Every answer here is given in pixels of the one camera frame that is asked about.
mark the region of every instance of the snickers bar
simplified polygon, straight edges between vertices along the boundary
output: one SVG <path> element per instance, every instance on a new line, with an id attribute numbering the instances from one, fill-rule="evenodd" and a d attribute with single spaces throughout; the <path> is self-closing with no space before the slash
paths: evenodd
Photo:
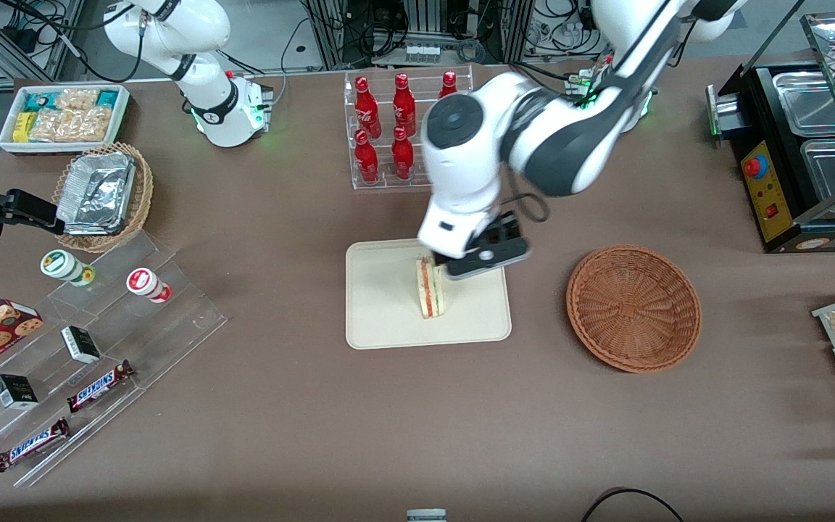
<path id="1" fill-rule="evenodd" d="M 103 393 L 112 389 L 115 384 L 122 382 L 134 373 L 135 371 L 130 367 L 130 363 L 125 359 L 125 361 L 113 367 L 112 371 L 100 377 L 95 383 L 89 384 L 89 386 L 84 387 L 78 394 L 74 394 L 73 397 L 67 399 L 67 403 L 70 404 L 70 413 L 79 412 L 79 410 L 83 409 L 83 406 L 98 399 Z"/>
<path id="2" fill-rule="evenodd" d="M 0 473 L 4 472 L 4 470 L 9 469 L 11 466 L 16 465 L 19 460 L 27 457 L 28 455 L 37 452 L 38 450 L 42 449 L 47 444 L 50 444 L 54 440 L 57 439 L 65 439 L 65 437 L 70 436 L 70 424 L 67 423 L 67 420 L 63 417 L 60 417 L 53 426 L 50 426 L 48 429 L 43 430 L 41 433 L 32 436 L 30 439 L 25 440 L 25 442 L 21 443 L 20 446 L 16 446 L 11 449 L 11 452 L 3 452 L 0 453 Z"/>

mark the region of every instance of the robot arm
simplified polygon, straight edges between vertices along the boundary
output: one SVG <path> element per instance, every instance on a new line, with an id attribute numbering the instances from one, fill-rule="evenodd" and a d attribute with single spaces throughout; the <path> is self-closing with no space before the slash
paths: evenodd
<path id="1" fill-rule="evenodd" d="M 613 69 L 587 108 L 506 72 L 469 94 L 445 96 L 422 130 L 433 186 L 417 237 L 464 278 L 529 254 L 513 215 L 498 215 L 498 166 L 523 174 L 548 196 L 583 191 L 604 168 L 679 40 L 679 12 L 726 29 L 745 0 L 594 0 L 599 29 L 616 50 Z"/>
<path id="2" fill-rule="evenodd" d="M 231 23 L 215 0 L 136 0 L 108 6 L 104 20 L 114 46 L 176 82 L 192 106 L 199 130 L 213 144 L 236 146 L 268 128 L 261 86 L 230 78 L 212 51 L 228 44 Z"/>

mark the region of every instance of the red emergency stop button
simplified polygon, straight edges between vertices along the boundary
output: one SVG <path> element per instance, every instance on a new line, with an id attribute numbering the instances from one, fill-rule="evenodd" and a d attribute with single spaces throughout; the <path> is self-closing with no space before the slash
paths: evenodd
<path id="1" fill-rule="evenodd" d="M 761 179 L 766 172 L 768 172 L 768 159 L 761 154 L 756 154 L 755 157 L 743 162 L 743 174 L 752 179 Z"/>

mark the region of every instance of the wicker basket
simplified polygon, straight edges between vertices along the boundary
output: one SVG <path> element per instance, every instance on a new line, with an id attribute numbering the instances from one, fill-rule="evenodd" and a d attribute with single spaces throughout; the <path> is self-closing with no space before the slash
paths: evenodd
<path id="1" fill-rule="evenodd" d="M 681 363 L 702 330 L 698 294 L 685 274 L 633 245 L 587 255 L 569 278 L 566 311 L 594 356 L 633 373 Z"/>
<path id="2" fill-rule="evenodd" d="M 137 152 L 137 149 L 125 143 L 112 143 L 110 145 L 98 146 L 95 149 L 83 152 L 83 155 L 93 156 L 110 152 L 125 152 L 125 154 L 130 155 L 130 157 L 137 161 L 137 170 L 135 172 L 135 178 L 133 178 L 133 188 L 130 189 L 130 201 L 128 202 L 127 224 L 125 225 L 125 229 L 113 236 L 71 236 L 69 234 L 57 236 L 57 241 L 64 247 L 93 252 L 93 254 L 101 254 L 125 240 L 133 232 L 138 231 L 146 221 L 146 215 L 150 212 L 150 198 L 153 196 L 153 174 L 150 173 L 150 165 L 146 164 L 144 156 L 140 152 Z M 70 165 L 72 165 L 72 162 L 67 165 L 67 168 L 63 169 L 63 175 L 57 181 L 57 189 L 51 198 L 54 204 L 60 201 L 60 195 L 63 193 L 63 184 L 67 180 Z"/>

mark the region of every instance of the red glass bottle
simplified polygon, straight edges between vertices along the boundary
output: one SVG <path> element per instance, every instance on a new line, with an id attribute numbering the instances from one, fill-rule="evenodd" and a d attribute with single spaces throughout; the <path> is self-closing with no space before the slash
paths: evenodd
<path id="1" fill-rule="evenodd" d="M 369 135 L 363 129 L 357 129 L 354 139 L 357 140 L 354 156 L 357 158 L 357 169 L 362 182 L 375 185 L 378 182 L 378 156 L 375 155 L 375 148 L 369 143 Z"/>
<path id="2" fill-rule="evenodd" d="M 417 132 L 417 113 L 415 113 L 415 95 L 408 87 L 408 75 L 399 72 L 395 74 L 395 98 L 391 100 L 395 109 L 395 125 L 403 126 L 408 136 Z"/>
<path id="3" fill-rule="evenodd" d="M 415 169 L 415 149 L 408 141 L 403 126 L 395 128 L 395 142 L 391 145 L 391 158 L 395 161 L 395 175 L 401 181 L 408 181 Z"/>
<path id="4" fill-rule="evenodd" d="M 457 92 L 457 74 L 453 70 L 447 70 L 447 72 L 444 72 L 444 86 L 441 87 L 437 99 L 444 98 L 444 96 L 454 92 Z"/>
<path id="5" fill-rule="evenodd" d="M 359 76 L 354 84 L 357 86 L 357 119 L 360 128 L 369 133 L 369 138 L 378 139 L 382 136 L 382 125 L 378 122 L 378 103 L 375 103 L 375 96 L 369 92 L 369 82 Z"/>

